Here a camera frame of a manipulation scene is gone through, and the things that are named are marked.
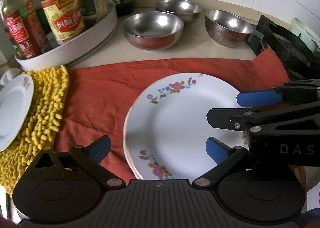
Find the black gripper pad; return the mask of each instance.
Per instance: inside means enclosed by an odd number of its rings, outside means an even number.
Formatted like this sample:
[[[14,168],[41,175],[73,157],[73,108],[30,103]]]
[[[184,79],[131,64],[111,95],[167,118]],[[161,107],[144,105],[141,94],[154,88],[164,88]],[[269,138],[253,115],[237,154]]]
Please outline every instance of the black gripper pad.
[[[212,192],[191,187],[184,179],[132,180],[123,189],[109,191],[85,216],[63,224],[20,222],[23,228],[253,228],[227,213]],[[291,220],[268,227],[298,228]]]

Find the light green container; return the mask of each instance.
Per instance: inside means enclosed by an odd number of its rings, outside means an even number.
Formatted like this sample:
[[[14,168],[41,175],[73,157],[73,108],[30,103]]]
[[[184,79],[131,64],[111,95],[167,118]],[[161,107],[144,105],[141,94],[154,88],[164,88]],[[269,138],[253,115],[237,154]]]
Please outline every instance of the light green container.
[[[308,46],[311,52],[315,52],[316,49],[320,47],[319,36],[299,19],[293,19],[290,31],[298,36],[300,40]]]

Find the red cloth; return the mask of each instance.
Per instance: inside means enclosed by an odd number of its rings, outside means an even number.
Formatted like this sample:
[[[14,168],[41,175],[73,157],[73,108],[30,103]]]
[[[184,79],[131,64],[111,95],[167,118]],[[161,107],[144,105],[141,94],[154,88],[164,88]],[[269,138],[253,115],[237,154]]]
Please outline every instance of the red cloth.
[[[253,61],[174,58],[71,70],[55,150],[68,151],[74,145],[87,146],[106,134],[111,138],[112,151],[101,165],[126,182],[134,179],[122,147],[125,116],[146,87],[163,77],[183,72],[218,77],[239,91],[268,89],[289,80],[280,60],[269,49]]]

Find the plate rim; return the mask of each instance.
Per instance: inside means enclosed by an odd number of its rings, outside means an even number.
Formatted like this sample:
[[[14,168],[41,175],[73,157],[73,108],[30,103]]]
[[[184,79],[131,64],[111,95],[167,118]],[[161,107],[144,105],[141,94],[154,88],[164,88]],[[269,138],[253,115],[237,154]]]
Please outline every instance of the plate rim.
[[[0,91],[0,93],[2,93],[4,90],[6,89],[9,89],[11,85],[10,82],[13,84],[13,87],[10,88],[11,89],[14,89],[17,84],[18,84],[18,81],[21,79],[21,82],[23,81],[24,78],[28,78],[28,80],[30,81],[30,86],[25,90],[25,96],[24,96],[24,99],[23,99],[23,103],[22,105],[25,105],[25,110],[21,109],[20,110],[20,113],[19,113],[19,116],[18,116],[18,124],[15,124],[15,127],[12,128],[12,131],[7,135],[9,137],[12,137],[12,138],[1,138],[0,137],[0,152],[4,151],[5,149],[7,149],[10,144],[14,141],[15,137],[17,136],[17,134],[19,133],[23,123],[24,123],[24,120],[29,112],[29,109],[30,109],[30,106],[31,106],[31,102],[32,102],[32,98],[33,98],[33,94],[34,94],[34,82],[33,82],[33,79],[30,75],[28,74],[20,74],[18,76],[16,76],[15,78],[13,78],[12,80],[9,81],[9,83],[7,85],[4,86],[4,88]]]
[[[129,117],[130,117],[130,113],[133,109],[133,107],[135,106],[136,102],[140,99],[140,97],[142,97],[142,94],[151,86],[153,86],[155,83],[167,78],[167,77],[170,77],[170,76],[173,76],[173,75],[180,75],[180,74],[198,74],[198,75],[203,75],[203,76],[209,76],[209,77],[213,77],[213,78],[217,78],[223,82],[225,82],[226,84],[230,85],[232,88],[234,88],[236,91],[238,91],[238,89],[236,89],[234,86],[232,86],[231,84],[229,84],[228,82],[218,78],[218,77],[215,77],[215,76],[212,76],[212,75],[208,75],[208,74],[203,74],[203,73],[198,73],[198,72],[181,72],[181,73],[176,73],[176,74],[172,74],[172,75],[168,75],[168,76],[165,76],[161,79],[158,79],[156,81],[154,81],[153,83],[151,83],[149,86],[147,86],[140,94],[139,96],[135,99],[135,101],[133,102],[133,104],[131,105],[131,107],[129,108],[128,112],[127,112],[127,115],[124,119],[124,125],[123,125],[123,151],[124,151],[124,157],[127,161],[127,164],[129,165],[130,169],[133,171],[133,174],[135,175],[135,177],[137,179],[144,179],[143,176],[139,173],[139,171],[136,169],[135,167],[135,164],[133,164],[133,159],[132,159],[132,156],[129,152],[129,148],[127,146],[127,141],[126,141],[126,131],[127,131],[127,125],[128,125],[128,121],[129,121]]]

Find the yellow microfiber towel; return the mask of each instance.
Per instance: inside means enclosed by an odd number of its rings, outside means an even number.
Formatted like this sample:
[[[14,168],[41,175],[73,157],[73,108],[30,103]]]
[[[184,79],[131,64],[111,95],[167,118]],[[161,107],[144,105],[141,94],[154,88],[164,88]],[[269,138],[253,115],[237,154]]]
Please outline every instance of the yellow microfiber towel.
[[[43,147],[53,147],[69,88],[64,66],[28,71],[34,93],[25,121],[14,141],[0,152],[0,185],[12,196],[26,168]]]

